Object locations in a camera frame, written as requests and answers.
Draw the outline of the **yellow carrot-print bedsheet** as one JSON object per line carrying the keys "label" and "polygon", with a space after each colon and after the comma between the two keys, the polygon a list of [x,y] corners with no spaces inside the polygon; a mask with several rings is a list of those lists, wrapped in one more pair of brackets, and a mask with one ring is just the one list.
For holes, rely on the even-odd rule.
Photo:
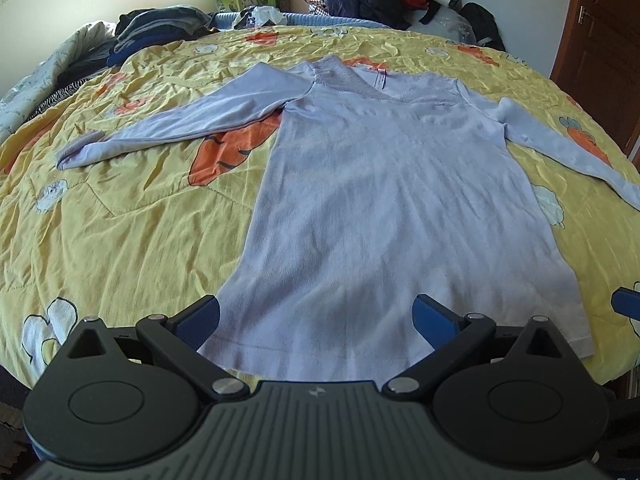
{"label": "yellow carrot-print bedsheet", "polygon": [[334,54],[350,66],[457,78],[512,99],[543,124],[638,171],[552,81],[511,55],[384,28],[292,27],[217,32],[150,47],[86,82],[1,147],[1,364],[31,386],[78,320],[129,325],[216,292],[240,258],[265,140],[213,170],[210,141],[174,144],[68,171],[56,152],[81,133],[112,133],[189,103],[264,62],[287,68]]}

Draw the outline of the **lavender long-sleeve shirt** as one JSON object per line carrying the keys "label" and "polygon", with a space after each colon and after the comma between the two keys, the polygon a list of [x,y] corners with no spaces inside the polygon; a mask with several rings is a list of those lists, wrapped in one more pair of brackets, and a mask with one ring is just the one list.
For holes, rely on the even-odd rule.
{"label": "lavender long-sleeve shirt", "polygon": [[578,356],[593,354],[576,275],[508,147],[600,179],[631,206],[637,185],[461,81],[370,74],[334,56],[257,64],[106,139],[84,134],[58,166],[199,138],[226,146],[271,112],[277,140],[203,356],[262,378],[386,382],[432,350],[411,321],[421,294],[511,326],[548,316]]}

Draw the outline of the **light floral quilt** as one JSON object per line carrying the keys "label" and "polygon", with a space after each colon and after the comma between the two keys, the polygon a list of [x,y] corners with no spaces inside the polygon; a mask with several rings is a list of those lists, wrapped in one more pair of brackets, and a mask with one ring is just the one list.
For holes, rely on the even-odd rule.
{"label": "light floral quilt", "polygon": [[27,117],[54,91],[58,76],[81,55],[115,38],[116,24],[95,21],[77,29],[35,70],[21,79],[1,98],[1,142],[27,122]]}

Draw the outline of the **brown wooden door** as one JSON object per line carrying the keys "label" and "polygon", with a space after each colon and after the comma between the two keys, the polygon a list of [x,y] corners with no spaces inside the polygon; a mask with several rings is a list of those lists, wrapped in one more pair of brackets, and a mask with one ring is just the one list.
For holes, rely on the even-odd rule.
{"label": "brown wooden door", "polygon": [[639,142],[639,0],[570,0],[551,80],[630,156]]}

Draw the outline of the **dark folded clothes pile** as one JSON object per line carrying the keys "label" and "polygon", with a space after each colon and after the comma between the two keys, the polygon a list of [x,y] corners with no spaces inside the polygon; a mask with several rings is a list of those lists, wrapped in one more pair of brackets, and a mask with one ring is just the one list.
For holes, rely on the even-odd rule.
{"label": "dark folded clothes pile", "polygon": [[213,29],[213,14],[194,6],[130,11],[119,17],[114,37],[102,40],[70,63],[56,77],[55,87],[62,88],[98,70],[122,65],[127,58],[144,48],[198,39],[210,34]]}

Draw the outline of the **blue knitted blanket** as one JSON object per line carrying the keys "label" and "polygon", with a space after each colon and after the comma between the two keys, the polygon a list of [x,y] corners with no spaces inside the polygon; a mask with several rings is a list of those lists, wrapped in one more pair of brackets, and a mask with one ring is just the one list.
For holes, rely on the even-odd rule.
{"label": "blue knitted blanket", "polygon": [[[212,24],[218,29],[232,29],[233,22],[238,17],[238,12],[217,12],[211,13]],[[331,26],[355,26],[364,28],[386,28],[386,25],[359,18],[341,18],[340,16],[325,16],[308,13],[285,13],[288,26],[308,26],[308,27],[331,27]]]}

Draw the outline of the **white crumpled cloth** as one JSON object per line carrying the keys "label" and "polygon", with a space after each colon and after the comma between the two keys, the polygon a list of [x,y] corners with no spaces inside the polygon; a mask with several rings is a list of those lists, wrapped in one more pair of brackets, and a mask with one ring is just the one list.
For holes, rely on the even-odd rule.
{"label": "white crumpled cloth", "polygon": [[286,24],[286,16],[275,6],[249,6],[234,19],[232,28],[249,29]]}

